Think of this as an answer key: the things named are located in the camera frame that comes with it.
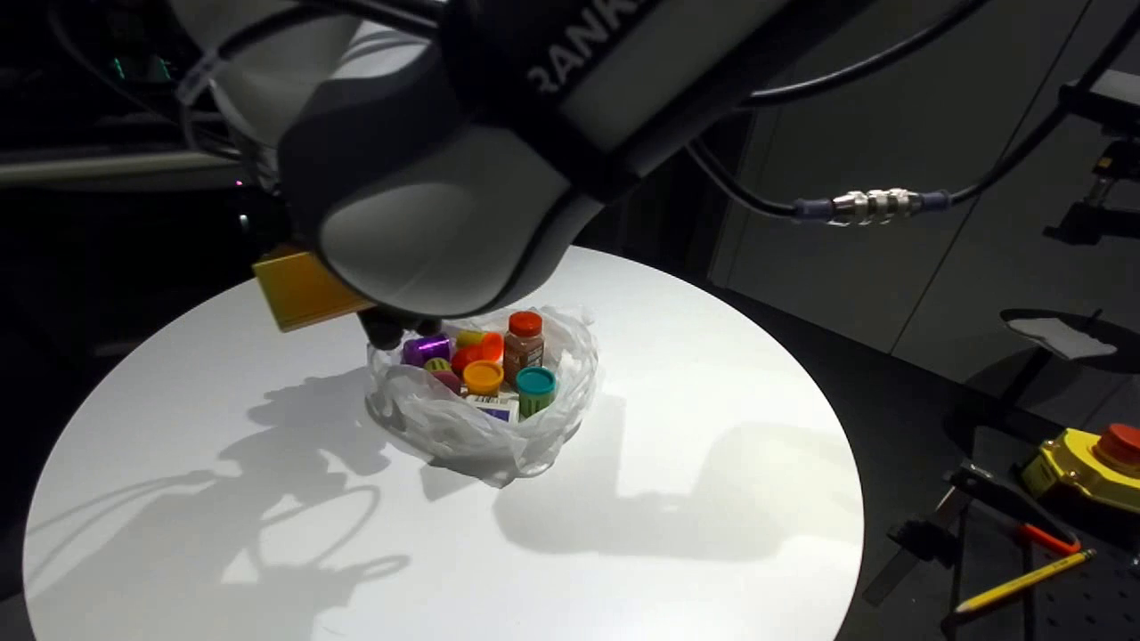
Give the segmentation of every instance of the dark floor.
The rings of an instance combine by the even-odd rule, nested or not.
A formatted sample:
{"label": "dark floor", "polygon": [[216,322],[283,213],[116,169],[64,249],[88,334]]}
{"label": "dark floor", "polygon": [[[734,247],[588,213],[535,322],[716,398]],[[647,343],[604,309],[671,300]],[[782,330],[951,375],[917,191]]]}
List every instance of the dark floor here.
{"label": "dark floor", "polygon": [[[208,211],[223,211],[210,200],[188,204],[204,213],[197,230],[166,222],[184,216],[184,208],[165,200],[165,213],[139,222],[120,211],[120,204],[100,204],[107,216],[120,228],[76,230],[60,239],[60,216],[41,213],[32,226],[5,228],[5,266],[0,281],[0,413],[5,413],[5,465],[0,465],[0,638],[22,641],[22,606],[18,606],[18,549],[22,549],[22,513],[34,483],[39,462],[50,452],[58,428],[78,405],[82,392],[120,357],[148,334],[157,323],[178,316],[197,300],[214,296],[229,281],[237,281],[250,265],[250,234],[229,222],[210,222]],[[188,249],[147,249],[139,239],[159,239],[178,228]],[[970,413],[988,410],[988,398],[970,395],[942,376],[917,368],[868,354],[856,343],[828,334],[818,327],[798,323],[762,304],[720,292],[728,304],[754,316],[769,334],[777,334],[801,365],[812,372],[832,410],[841,413],[867,488],[867,564],[863,582],[874,577],[893,553],[886,532],[907,517],[930,513],[945,488],[945,473],[953,469],[971,443],[963,437],[963,405]],[[905,584],[885,602],[856,602],[844,635],[860,641],[892,638],[942,638],[942,619],[953,606],[953,572],[932,564],[913,569]],[[1028,626],[996,630],[989,638],[1032,638]]]}

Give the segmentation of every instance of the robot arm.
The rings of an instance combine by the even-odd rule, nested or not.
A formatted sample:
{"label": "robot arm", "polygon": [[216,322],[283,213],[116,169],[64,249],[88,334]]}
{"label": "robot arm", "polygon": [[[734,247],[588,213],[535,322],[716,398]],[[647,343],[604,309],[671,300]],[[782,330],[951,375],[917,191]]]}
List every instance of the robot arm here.
{"label": "robot arm", "polygon": [[[229,0],[176,8],[204,48],[241,26]],[[347,284],[468,316],[535,292],[604,204],[863,8],[452,0],[431,43],[302,26],[214,93],[273,154],[299,239]]]}

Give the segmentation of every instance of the clear plastic bag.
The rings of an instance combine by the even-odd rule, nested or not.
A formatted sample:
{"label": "clear plastic bag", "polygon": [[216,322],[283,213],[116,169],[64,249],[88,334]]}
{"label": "clear plastic bag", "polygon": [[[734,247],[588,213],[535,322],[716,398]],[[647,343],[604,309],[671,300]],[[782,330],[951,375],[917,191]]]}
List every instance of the clear plastic bag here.
{"label": "clear plastic bag", "polygon": [[[471,316],[464,323],[444,323],[444,330],[505,327],[509,315],[513,309]],[[406,368],[399,354],[369,357],[367,413],[436,465],[450,465],[497,488],[515,477],[544,473],[559,448],[578,433],[595,395],[598,347],[584,322],[551,306],[543,306],[537,315],[544,322],[544,368],[559,381],[551,405],[543,413],[519,425],[496,422],[450,392],[429,372]]]}

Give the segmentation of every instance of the white round table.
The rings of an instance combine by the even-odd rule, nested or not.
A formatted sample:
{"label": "white round table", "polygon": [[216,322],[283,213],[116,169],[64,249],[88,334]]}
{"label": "white round table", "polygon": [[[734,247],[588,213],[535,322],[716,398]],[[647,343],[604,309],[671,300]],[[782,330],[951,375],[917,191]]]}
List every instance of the white round table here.
{"label": "white round table", "polygon": [[527,304],[592,316],[602,386],[490,488],[362,413],[353,316],[283,334],[253,281],[139,347],[39,477],[41,641],[823,641],[863,560],[848,437],[748,316],[572,249]]}

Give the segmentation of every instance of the yellow tool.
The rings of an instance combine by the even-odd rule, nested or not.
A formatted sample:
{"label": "yellow tool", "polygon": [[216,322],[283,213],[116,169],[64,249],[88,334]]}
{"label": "yellow tool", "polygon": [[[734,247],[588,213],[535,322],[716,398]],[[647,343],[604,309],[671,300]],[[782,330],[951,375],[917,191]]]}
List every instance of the yellow tool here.
{"label": "yellow tool", "polygon": [[1110,425],[1104,433],[1067,428],[1038,448],[1021,481],[1032,494],[1073,488],[1079,498],[1140,517],[1140,428]]}
{"label": "yellow tool", "polygon": [[315,254],[286,254],[253,265],[261,292],[283,330],[319,323],[373,306],[341,284]]}
{"label": "yellow tool", "polygon": [[1077,553],[1077,556],[1063,556],[1063,560],[1056,560],[1056,564],[1046,564],[1046,568],[1038,568],[1038,569],[1028,569],[1028,572],[1021,572],[1021,577],[1010,577],[1010,582],[1006,582],[1006,584],[994,584],[994,588],[988,588],[988,592],[958,602],[953,615],[971,615],[971,614],[978,614],[978,610],[989,610],[994,602],[1006,602],[1006,600],[1010,600],[1010,595],[1021,595],[1021,592],[1028,592],[1028,588],[1038,588],[1038,584],[1045,584],[1045,582],[1052,582],[1052,577],[1059,577],[1059,572],[1065,572],[1065,569],[1073,569],[1073,568],[1084,568],[1088,560],[1092,560],[1092,549],[1084,549],[1084,553]]}

